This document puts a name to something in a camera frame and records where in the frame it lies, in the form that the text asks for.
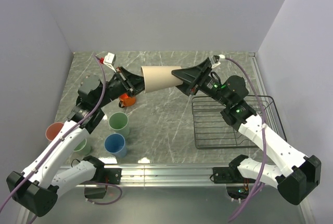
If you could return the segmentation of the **beige plastic cup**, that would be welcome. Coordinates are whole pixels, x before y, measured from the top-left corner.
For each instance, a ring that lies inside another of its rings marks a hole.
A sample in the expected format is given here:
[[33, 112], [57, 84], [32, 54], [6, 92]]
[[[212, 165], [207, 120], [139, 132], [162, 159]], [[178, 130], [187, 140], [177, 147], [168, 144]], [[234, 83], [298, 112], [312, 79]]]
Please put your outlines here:
[[141, 66], [145, 93], [182, 85], [183, 82], [171, 73], [179, 69], [179, 66]]

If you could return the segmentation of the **orange mug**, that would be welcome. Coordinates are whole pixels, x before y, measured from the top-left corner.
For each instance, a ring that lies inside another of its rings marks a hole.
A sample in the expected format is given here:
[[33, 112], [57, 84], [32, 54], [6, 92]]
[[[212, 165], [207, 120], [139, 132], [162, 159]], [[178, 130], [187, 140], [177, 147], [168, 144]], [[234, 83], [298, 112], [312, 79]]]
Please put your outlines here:
[[122, 94], [119, 97], [119, 108], [126, 108], [134, 105], [136, 103], [135, 97], [130, 97], [127, 93]]

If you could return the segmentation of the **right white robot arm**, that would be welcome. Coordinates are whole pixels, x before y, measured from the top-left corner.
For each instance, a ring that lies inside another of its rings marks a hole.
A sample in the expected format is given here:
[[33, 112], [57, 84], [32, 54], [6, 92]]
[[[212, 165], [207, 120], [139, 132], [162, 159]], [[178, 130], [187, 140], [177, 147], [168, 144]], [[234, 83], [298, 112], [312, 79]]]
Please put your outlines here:
[[229, 176], [235, 182], [254, 179], [256, 190], [266, 184], [278, 190], [290, 204], [299, 205], [320, 183], [322, 163], [314, 155], [307, 156], [287, 143], [266, 124], [264, 109], [257, 113], [245, 98], [249, 91], [247, 77], [230, 76], [225, 82], [212, 70], [219, 57], [207, 58], [201, 64], [171, 73], [182, 83], [178, 89], [186, 95], [198, 91], [224, 106], [221, 116], [225, 123], [241, 133], [263, 151], [261, 162], [240, 155], [229, 166]]

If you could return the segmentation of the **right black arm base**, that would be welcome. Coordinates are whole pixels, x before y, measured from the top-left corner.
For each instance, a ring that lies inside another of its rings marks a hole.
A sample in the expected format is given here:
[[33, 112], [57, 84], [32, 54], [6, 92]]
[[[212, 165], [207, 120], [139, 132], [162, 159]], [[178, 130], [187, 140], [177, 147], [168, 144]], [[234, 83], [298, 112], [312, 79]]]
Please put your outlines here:
[[231, 200], [243, 201], [249, 195], [249, 179], [230, 167], [214, 167], [209, 179], [214, 184], [226, 185], [227, 196]]

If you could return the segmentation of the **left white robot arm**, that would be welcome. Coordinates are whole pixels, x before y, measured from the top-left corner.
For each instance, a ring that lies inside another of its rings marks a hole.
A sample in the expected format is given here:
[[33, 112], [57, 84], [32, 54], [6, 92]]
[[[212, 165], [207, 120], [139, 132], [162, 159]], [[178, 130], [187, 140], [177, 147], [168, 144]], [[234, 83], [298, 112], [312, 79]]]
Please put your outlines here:
[[104, 163], [89, 155], [78, 165], [57, 173], [73, 150], [104, 117], [102, 108], [124, 93], [136, 96], [145, 89], [144, 78], [118, 67], [111, 80], [86, 76], [78, 89], [75, 107], [47, 148], [22, 172], [11, 172], [6, 182], [10, 197], [38, 217], [45, 216], [58, 198], [77, 185], [105, 182]]

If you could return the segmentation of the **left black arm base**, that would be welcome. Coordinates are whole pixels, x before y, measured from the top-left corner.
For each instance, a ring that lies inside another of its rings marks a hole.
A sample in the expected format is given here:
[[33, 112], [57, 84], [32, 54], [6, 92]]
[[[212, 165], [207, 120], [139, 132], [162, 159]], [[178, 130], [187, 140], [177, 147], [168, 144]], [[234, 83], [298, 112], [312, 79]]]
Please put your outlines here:
[[84, 197], [96, 202], [114, 201], [122, 194], [120, 180], [120, 168], [107, 168], [101, 176], [84, 183]]

